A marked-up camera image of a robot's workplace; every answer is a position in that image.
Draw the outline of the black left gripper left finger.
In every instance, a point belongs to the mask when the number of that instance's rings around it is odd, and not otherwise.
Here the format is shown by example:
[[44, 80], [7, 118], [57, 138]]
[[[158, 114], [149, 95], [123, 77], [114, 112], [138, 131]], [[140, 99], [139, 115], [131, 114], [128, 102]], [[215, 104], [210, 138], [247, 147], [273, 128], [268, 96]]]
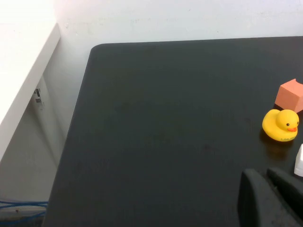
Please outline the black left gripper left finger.
[[287, 206], [267, 174], [254, 169], [241, 174], [238, 217], [242, 227], [301, 226], [301, 220]]

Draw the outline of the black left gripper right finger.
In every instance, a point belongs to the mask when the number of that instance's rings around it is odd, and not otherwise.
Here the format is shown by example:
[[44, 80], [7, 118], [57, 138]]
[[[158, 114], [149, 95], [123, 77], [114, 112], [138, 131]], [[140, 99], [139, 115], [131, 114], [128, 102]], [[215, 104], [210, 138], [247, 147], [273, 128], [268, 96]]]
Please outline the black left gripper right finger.
[[269, 168], [267, 176], [277, 188], [287, 206], [303, 219], [303, 183], [279, 168]]

